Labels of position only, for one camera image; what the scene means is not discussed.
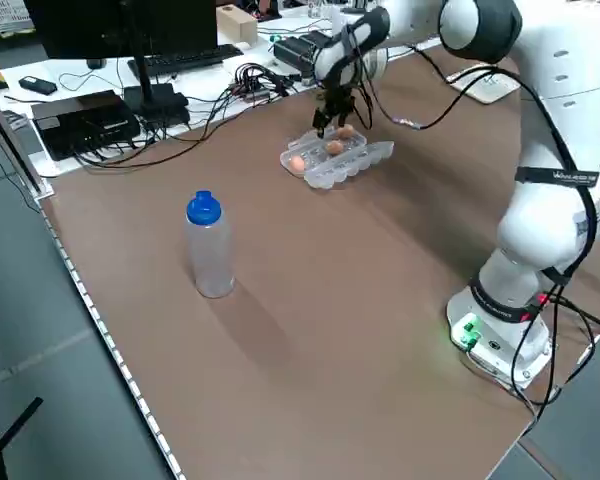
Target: plastic bottle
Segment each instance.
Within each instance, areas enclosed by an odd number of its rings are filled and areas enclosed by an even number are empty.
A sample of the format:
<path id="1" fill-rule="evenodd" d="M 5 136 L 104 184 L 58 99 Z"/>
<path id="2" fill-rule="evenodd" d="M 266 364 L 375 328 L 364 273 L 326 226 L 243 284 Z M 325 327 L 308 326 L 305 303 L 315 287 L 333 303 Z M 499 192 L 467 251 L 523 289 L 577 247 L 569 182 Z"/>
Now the plastic bottle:
<path id="1" fill-rule="evenodd" d="M 228 295 L 235 283 L 231 267 L 231 229 L 222 206 L 203 190 L 187 205 L 189 259 L 198 291 L 209 298 Z"/>
<path id="2" fill-rule="evenodd" d="M 322 17 L 322 3 L 323 0 L 309 0 L 307 5 L 309 7 L 309 18 L 321 18 Z"/>

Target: brown egg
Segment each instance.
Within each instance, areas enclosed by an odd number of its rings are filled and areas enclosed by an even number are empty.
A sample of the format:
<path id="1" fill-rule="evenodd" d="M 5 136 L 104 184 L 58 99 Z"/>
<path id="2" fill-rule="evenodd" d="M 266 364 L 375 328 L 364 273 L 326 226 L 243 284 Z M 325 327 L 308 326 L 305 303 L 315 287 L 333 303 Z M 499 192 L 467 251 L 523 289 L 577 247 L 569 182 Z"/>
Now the brown egg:
<path id="1" fill-rule="evenodd" d="M 291 157 L 291 160 L 289 161 L 289 167 L 293 173 L 304 173 L 305 166 L 304 158 L 300 155 Z"/>
<path id="2" fill-rule="evenodd" d="M 344 127 L 339 128 L 336 132 L 338 138 L 341 140 L 348 140 L 353 137 L 355 130 L 352 125 L 346 124 Z"/>
<path id="3" fill-rule="evenodd" d="M 327 153 L 332 157 L 340 155 L 342 152 L 344 152 L 344 145 L 342 145 L 342 142 L 339 142 L 338 140 L 334 140 L 333 142 L 327 143 L 326 148 Z"/>

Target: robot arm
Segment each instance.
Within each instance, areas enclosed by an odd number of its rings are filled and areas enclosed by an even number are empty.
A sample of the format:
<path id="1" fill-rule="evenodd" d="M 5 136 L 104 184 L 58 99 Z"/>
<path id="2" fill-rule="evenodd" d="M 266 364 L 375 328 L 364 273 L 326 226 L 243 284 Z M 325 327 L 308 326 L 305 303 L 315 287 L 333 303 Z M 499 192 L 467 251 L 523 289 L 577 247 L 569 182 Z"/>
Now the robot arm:
<path id="1" fill-rule="evenodd" d="M 324 106 L 316 110 L 318 135 L 334 118 L 343 126 L 355 110 L 353 87 L 381 77 L 388 63 L 387 47 L 419 43 L 437 31 L 443 0 L 381 0 L 377 8 L 345 25 L 314 57 L 316 82 L 324 91 Z"/>
<path id="2" fill-rule="evenodd" d="M 545 178 L 516 177 L 513 199 L 498 229 L 498 248 L 447 306 L 453 342 L 466 348 L 465 327 L 474 326 L 468 324 L 474 320 L 468 319 L 479 318 L 482 340 L 472 358 L 497 372 L 503 382 L 526 387 L 549 361 L 551 350 L 548 329 L 533 309 L 544 272 L 564 271 L 583 254 L 590 236 L 587 217 L 591 215 L 585 215 L 582 188 L 589 191 L 600 217 L 600 4 L 567 0 L 381 2 L 316 53 L 315 75 L 325 87 L 326 102 L 314 118 L 319 133 L 331 119 L 338 117 L 343 124 L 351 113 L 352 87 L 363 79 L 360 62 L 376 62 L 378 54 L 373 49 L 416 43 L 436 30 L 445 49 L 455 56 L 487 63 L 510 57 L 525 85 L 542 99 L 541 110 L 525 92 L 521 97 L 518 173 L 541 171 Z M 346 45 L 356 42 L 361 48 L 352 55 Z M 596 47 L 595 55 L 586 48 L 591 44 Z M 383 72 L 383 68 L 368 70 L 376 77 Z M 547 117 L 575 164 L 570 172 L 563 169 L 564 152 Z M 579 176 L 595 177 L 597 184 L 578 189 L 569 185 Z M 600 235 L 600 220 L 597 224 L 595 233 Z M 529 321 L 534 321 L 532 328 Z M 523 334 L 526 340 L 521 344 Z"/>

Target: table surface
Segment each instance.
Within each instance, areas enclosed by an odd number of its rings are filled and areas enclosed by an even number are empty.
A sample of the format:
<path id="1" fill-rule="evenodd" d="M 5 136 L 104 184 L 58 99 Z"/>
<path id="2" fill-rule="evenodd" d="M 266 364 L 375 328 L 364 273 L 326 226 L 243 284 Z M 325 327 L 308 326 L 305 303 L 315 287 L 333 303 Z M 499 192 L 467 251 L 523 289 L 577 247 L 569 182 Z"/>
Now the table surface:
<path id="1" fill-rule="evenodd" d="M 432 53 L 446 71 L 466 66 Z M 419 58 L 394 65 L 380 88 L 392 111 L 433 118 L 455 95 Z M 278 161 L 313 95 L 158 167 L 63 175 L 43 207 L 188 476 L 484 478 L 529 417 L 466 368 L 444 308 L 495 247 L 517 96 L 463 100 L 427 132 L 376 118 L 369 139 L 394 140 L 393 158 L 321 192 Z M 217 301 L 186 267 L 184 207 L 201 188 L 235 231 L 236 291 Z M 569 296 L 600 315 L 600 242 Z M 586 345 L 564 318 L 562 378 Z"/>
<path id="2" fill-rule="evenodd" d="M 281 13 L 283 18 L 259 25 L 260 34 L 258 35 L 257 44 L 253 46 L 249 46 L 246 43 L 238 44 L 238 47 L 244 52 L 245 55 L 235 59 L 229 59 L 228 61 L 223 62 L 223 64 L 218 64 L 194 71 L 181 72 L 175 80 L 172 80 L 170 76 L 164 76 L 164 78 L 160 78 L 160 81 L 168 81 L 172 83 L 174 90 L 184 94 L 185 96 L 214 100 L 227 87 L 227 85 L 229 85 L 233 78 L 235 69 L 244 63 L 259 63 L 279 74 L 288 75 L 291 73 L 297 73 L 297 71 L 291 67 L 275 62 L 275 58 L 271 52 L 271 43 L 269 42 L 270 34 L 264 33 L 264 31 L 271 29 L 302 29 L 302 27 L 307 27 L 308 25 L 311 25 L 311 29 L 319 28 L 330 30 L 331 21 L 324 19 L 321 22 L 316 23 L 315 19 L 307 16 L 306 7 L 286 9 L 282 10 Z M 231 43 L 231 41 L 221 31 L 219 31 L 218 44 L 224 43 Z M 439 44 L 439 41 L 436 39 L 426 42 L 423 47 L 434 46 L 437 44 Z M 406 51 L 406 48 L 398 47 L 391 49 L 391 54 L 397 55 Z M 82 86 L 80 86 L 80 84 L 83 82 L 83 80 L 86 78 L 86 74 L 89 72 L 84 60 L 46 60 L 44 62 L 36 62 L 5 69 L 2 71 L 2 74 L 4 75 L 5 80 L 9 84 L 10 88 L 8 90 L 0 90 L 0 109 L 12 110 L 16 113 L 26 115 L 28 118 L 32 118 L 31 104 L 9 100 L 4 97 L 5 95 L 20 100 L 53 101 L 79 95 L 87 95 L 104 90 L 114 90 L 116 93 L 121 94 L 121 87 L 139 85 L 138 80 L 127 65 L 127 61 L 129 59 L 130 57 L 108 59 L 107 64 L 103 69 L 92 72 L 94 75 L 97 75 L 101 78 L 93 76 Z M 83 77 L 75 78 L 65 76 L 62 78 L 62 82 L 60 82 L 59 77 L 64 73 L 83 75 Z M 18 84 L 18 80 L 26 76 L 33 76 L 52 81 L 58 86 L 58 91 L 50 96 L 44 96 L 24 90 Z M 74 92 L 64 88 L 62 86 L 63 84 L 69 89 L 75 89 L 77 87 L 80 88 Z M 300 84 L 297 84 L 296 87 L 299 91 L 306 90 L 306 87 L 301 86 Z M 199 126 L 199 124 L 208 117 L 209 104 L 204 102 L 196 102 L 195 100 L 190 100 L 189 102 L 188 109 L 191 112 L 190 125 L 194 127 Z M 248 102 L 238 101 L 227 109 L 225 115 L 226 117 L 233 116 L 245 110 L 249 106 L 250 104 Z M 187 128 L 184 125 L 179 125 L 170 128 L 168 133 L 170 135 L 177 135 L 185 132 L 186 130 Z M 81 167 L 81 165 L 73 158 L 56 162 L 51 159 L 46 150 L 44 154 L 33 156 L 31 160 L 38 173 L 45 177 L 55 177 L 62 173 L 66 173 Z"/>

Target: clear plastic egg carton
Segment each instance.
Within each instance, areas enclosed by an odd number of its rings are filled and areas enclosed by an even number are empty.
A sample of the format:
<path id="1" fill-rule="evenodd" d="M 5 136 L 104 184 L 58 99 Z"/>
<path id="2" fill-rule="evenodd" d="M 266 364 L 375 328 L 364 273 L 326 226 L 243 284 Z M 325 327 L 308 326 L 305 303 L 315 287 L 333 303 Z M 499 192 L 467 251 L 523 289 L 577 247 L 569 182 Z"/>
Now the clear plastic egg carton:
<path id="1" fill-rule="evenodd" d="M 340 140 L 344 151 L 331 156 L 326 146 L 333 140 Z M 348 139 L 339 139 L 334 127 L 325 130 L 323 139 L 314 131 L 309 132 L 289 144 L 289 150 L 280 156 L 280 163 L 292 175 L 304 178 L 313 188 L 329 190 L 337 183 L 344 182 L 359 172 L 378 164 L 393 154 L 393 142 L 367 144 L 367 139 L 358 132 Z M 294 171 L 291 159 L 300 156 L 305 162 L 304 173 Z"/>

